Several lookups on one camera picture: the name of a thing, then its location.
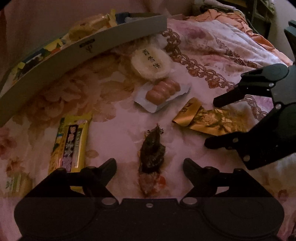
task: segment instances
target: metal screw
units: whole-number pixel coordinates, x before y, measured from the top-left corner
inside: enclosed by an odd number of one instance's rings
[[[281,104],[276,104],[276,109],[280,110],[281,109]]]
[[[112,197],[105,197],[102,199],[102,204],[104,205],[113,205],[116,203],[116,199]]]
[[[186,205],[194,205],[197,203],[197,199],[194,197],[185,197],[183,198],[183,203]]]
[[[244,158],[243,158],[243,160],[244,160],[245,162],[249,161],[249,160],[250,160],[250,156],[249,156],[249,155],[245,155]]]

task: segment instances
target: floral bedsheet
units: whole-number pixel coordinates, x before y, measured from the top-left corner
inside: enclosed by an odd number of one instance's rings
[[[146,81],[134,74],[130,55],[141,41],[150,41],[166,50],[173,63],[171,77],[179,83],[191,83],[188,94],[176,98],[156,113],[148,113],[134,103],[134,96]],[[240,81],[243,72],[274,63],[282,63],[240,30],[211,22],[168,19],[168,29],[119,46],[66,73],[30,100],[4,127],[0,128],[0,197],[6,175],[15,170],[29,173],[34,184],[48,172],[50,154],[59,121],[66,114],[92,112],[86,148],[86,165],[99,166],[115,158],[118,170],[107,188],[118,198],[143,198],[138,184],[138,151],[144,132],[158,123],[164,129],[161,142],[166,146],[162,175],[166,187],[155,197],[181,198],[192,185],[182,172],[187,157],[200,166],[214,166],[222,172],[244,168],[235,151],[204,147],[207,135],[181,128],[172,119],[192,98],[213,108],[213,98]],[[254,122],[273,107],[270,98],[247,95],[232,104]],[[295,155],[249,173],[280,200],[285,220],[279,236],[286,240],[296,221]],[[0,240],[20,237],[13,218],[17,198],[0,198]]]

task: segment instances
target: yellow wrapper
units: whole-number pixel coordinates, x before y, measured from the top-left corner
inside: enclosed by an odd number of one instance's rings
[[[4,193],[7,197],[24,197],[32,186],[33,181],[27,173],[13,172],[7,177]]]
[[[98,14],[77,22],[75,26],[69,30],[67,37],[64,36],[64,38],[69,38],[70,41],[75,42],[98,30],[105,30],[115,26],[117,26],[115,10],[112,9],[110,14]]]
[[[82,116],[66,116],[60,121],[52,150],[48,174],[63,167],[67,172],[80,172],[84,168],[87,131],[91,113]]]
[[[249,130],[248,120],[243,115],[234,110],[205,110],[197,98],[190,99],[173,122],[214,136]]]

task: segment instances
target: gold foil wrapper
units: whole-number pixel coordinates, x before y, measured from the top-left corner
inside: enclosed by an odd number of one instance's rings
[[[235,110],[205,110],[197,98],[191,98],[173,122],[214,136],[237,131],[247,132],[249,129],[248,120],[244,115]]]

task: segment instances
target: candy wrapper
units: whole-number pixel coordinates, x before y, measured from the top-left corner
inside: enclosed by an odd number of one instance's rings
[[[112,9],[110,14],[99,14],[77,22],[63,37],[63,40],[66,43],[76,42],[97,31],[103,31],[115,26],[117,26],[115,10]]]
[[[150,113],[154,113],[157,112],[158,110],[160,110],[161,108],[163,108],[164,106],[166,106],[167,104],[169,104],[173,99],[175,99],[176,97],[183,95],[185,93],[187,93],[190,90],[191,85],[183,85],[180,84],[181,90],[176,92],[174,95],[172,95],[170,98],[168,98],[164,103],[160,104],[160,105],[155,105],[153,103],[151,103],[150,101],[148,101],[146,99],[146,94],[149,90],[151,90],[153,88],[153,84],[148,82],[146,84],[144,84],[138,91],[136,97],[135,97],[135,102],[140,104],[142,107],[144,107],[144,109],[146,109],[147,111],[149,111]]]
[[[191,98],[173,119],[180,126],[214,136],[232,132],[247,132],[250,123],[242,113],[235,110],[205,110],[196,98]]]
[[[24,197],[32,190],[33,181],[27,173],[12,172],[7,177],[4,190],[7,197]]]
[[[84,168],[86,138],[91,113],[66,116],[60,121],[52,151],[48,174],[63,167],[67,172],[80,172]]]

